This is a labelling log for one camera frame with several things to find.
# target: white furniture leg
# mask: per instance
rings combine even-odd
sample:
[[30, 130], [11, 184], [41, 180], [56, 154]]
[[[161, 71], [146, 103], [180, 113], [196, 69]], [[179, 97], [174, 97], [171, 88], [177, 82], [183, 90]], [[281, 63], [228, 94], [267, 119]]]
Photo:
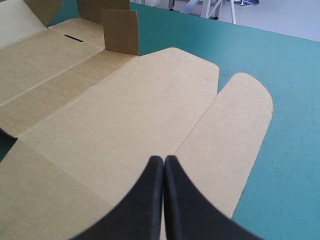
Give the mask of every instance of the white furniture leg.
[[230, 0], [232, 23], [236, 24], [236, 13], [234, 0]]
[[206, 19], [209, 18], [210, 4], [211, 4], [211, 0], [203, 0], [202, 10], [200, 15], [202, 18], [206, 18]]

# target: teal surface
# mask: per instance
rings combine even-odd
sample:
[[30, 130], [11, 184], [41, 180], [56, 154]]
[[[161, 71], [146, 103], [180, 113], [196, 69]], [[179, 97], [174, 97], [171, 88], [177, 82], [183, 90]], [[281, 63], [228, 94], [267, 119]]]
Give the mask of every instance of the teal surface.
[[264, 84], [274, 115], [233, 219], [268, 240], [319, 239], [320, 43], [143, 5], [131, 9], [138, 11], [141, 54], [177, 47], [213, 62], [219, 91], [237, 72]]
[[52, 19], [49, 26], [56, 25], [68, 19], [74, 19], [79, 16], [77, 0], [62, 0], [63, 5], [60, 8], [60, 11]]

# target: chair leg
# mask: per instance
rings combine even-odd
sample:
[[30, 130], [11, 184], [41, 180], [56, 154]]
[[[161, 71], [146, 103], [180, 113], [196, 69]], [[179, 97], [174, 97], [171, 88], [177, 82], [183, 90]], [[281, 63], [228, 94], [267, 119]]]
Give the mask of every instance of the chair leg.
[[236, 24], [236, 13], [234, 0], [230, 0], [232, 23]]

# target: floor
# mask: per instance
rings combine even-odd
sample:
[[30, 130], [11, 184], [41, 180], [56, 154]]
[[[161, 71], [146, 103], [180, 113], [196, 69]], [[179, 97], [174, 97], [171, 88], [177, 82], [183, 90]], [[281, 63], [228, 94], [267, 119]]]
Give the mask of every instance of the floor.
[[[161, 0], [158, 8], [168, 9], [169, 0]], [[185, 2], [176, 1], [180, 11]], [[201, 5], [192, 12], [200, 15]], [[320, 42], [318, 0], [260, 0], [256, 6], [235, 6], [238, 25]], [[219, 21], [231, 23], [230, 3], [223, 0]]]

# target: crease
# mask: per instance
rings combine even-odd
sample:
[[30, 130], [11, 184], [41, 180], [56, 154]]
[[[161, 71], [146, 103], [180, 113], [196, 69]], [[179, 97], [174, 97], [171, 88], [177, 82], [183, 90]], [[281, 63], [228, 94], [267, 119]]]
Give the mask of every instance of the crease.
[[116, 71], [114, 71], [113, 73], [111, 73], [109, 76], [105, 77], [104, 79], [102, 79], [101, 81], [97, 82], [96, 84], [94, 84], [93, 86], [91, 86], [90, 88], [88, 88], [87, 90], [85, 90], [83, 93], [81, 93], [80, 95], [78, 95], [77, 97], [75, 97], [74, 99], [72, 99], [71, 101], [69, 101], [68, 103], [66, 103], [65, 105], [63, 105], [62, 107], [60, 107], [59, 109], [57, 109], [56, 111], [54, 111], [53, 113], [51, 113], [50, 115], [48, 115], [47, 117], [45, 117], [44, 119], [42, 119], [41, 121], [37, 122], [35, 125], [33, 125], [32, 127], [24, 130], [23, 132], [18, 134], [18, 138], [21, 138], [23, 136], [25, 136], [26, 134], [28, 134], [30, 131], [32, 131], [33, 129], [35, 129], [37, 126], [39, 126], [40, 124], [44, 123], [45, 121], [49, 120], [50, 118], [52, 118], [53, 116], [55, 116], [56, 114], [58, 114], [59, 112], [61, 112], [62, 110], [69, 108], [71, 106], [73, 106], [74, 104], [76, 104], [77, 102], [81, 101], [83, 99], [83, 96], [91, 91], [92, 89], [96, 88], [98, 85], [100, 85], [102, 82], [107, 81], [109, 78], [111, 78], [115, 73], [117, 73], [118, 71], [120, 71], [122, 68], [124, 68], [126, 65], [128, 65], [131, 61], [133, 61], [136, 57], [133, 57], [130, 61], [128, 61], [126, 64], [124, 64], [122, 67], [120, 67], [119, 69], [117, 69]]
[[48, 162], [50, 162], [52, 165], [54, 165], [57, 169], [61, 170], [62, 172], [64, 172], [66, 175], [68, 175], [71, 179], [75, 180], [77, 183], [79, 183], [80, 185], [84, 186], [87, 190], [89, 190], [90, 192], [94, 193], [99, 199], [101, 199], [102, 201], [106, 202], [107, 204], [110, 205], [110, 209], [112, 209], [114, 207], [113, 204], [111, 204], [107, 199], [105, 199], [103, 196], [101, 196], [98, 192], [96, 192], [95, 190], [91, 189], [87, 184], [85, 184], [83, 181], [81, 181], [80, 179], [78, 179], [77, 177], [71, 175], [68, 171], [66, 171], [65, 169], [63, 169], [61, 166], [57, 165], [54, 161], [52, 161], [50, 158], [44, 156], [42, 153], [40, 153], [39, 151], [37, 151], [34, 147], [32, 147], [28, 142], [24, 141], [23, 139], [20, 139], [21, 142], [23, 142], [25, 145], [27, 145], [28, 147], [30, 147], [31, 149], [33, 149], [37, 154], [41, 155], [45, 160], [47, 160]]
[[62, 72], [59, 72], [59, 73], [57, 73], [57, 74], [55, 74], [55, 75], [53, 75], [53, 76], [48, 77], [48, 78], [47, 78], [47, 79], [45, 79], [45, 80], [42, 80], [42, 81], [38, 82], [37, 84], [35, 84], [35, 85], [33, 85], [33, 86], [29, 87], [28, 89], [24, 90], [23, 92], [20, 92], [19, 94], [17, 94], [17, 95], [15, 95], [15, 96], [13, 96], [13, 97], [9, 98], [8, 100], [4, 101], [3, 103], [1, 103], [1, 104], [0, 104], [0, 107], [3, 107], [4, 105], [6, 105], [6, 104], [8, 104], [8, 103], [12, 102], [13, 100], [15, 100], [15, 99], [19, 98], [20, 96], [22, 96], [22, 95], [24, 95], [24, 94], [26, 94], [26, 93], [28, 93], [28, 92], [32, 91], [33, 89], [35, 89], [35, 88], [37, 88], [37, 87], [39, 87], [40, 85], [42, 85], [42, 84], [44, 84], [44, 83], [46, 83], [46, 82], [50, 81], [51, 79], [53, 79], [53, 78], [55, 78], [55, 77], [57, 77], [57, 76], [59, 76], [59, 75], [61, 75], [61, 74], [65, 73], [66, 71], [68, 71], [68, 70], [72, 69], [73, 67], [75, 67], [75, 66], [77, 66], [77, 65], [79, 65], [79, 64], [81, 64], [81, 63], [83, 63], [84, 61], [86, 61], [86, 60], [88, 60], [88, 59], [92, 58], [93, 56], [97, 55], [98, 53], [100, 53], [100, 52], [102, 52], [102, 51], [103, 51], [103, 50], [99, 49], [99, 51], [96, 51], [94, 54], [92, 54], [92, 55], [90, 55], [90, 56], [86, 57], [85, 59], [83, 59], [83, 60], [80, 60], [80, 61], [76, 62], [75, 64], [71, 65], [70, 67], [68, 67], [67, 69], [63, 70]]

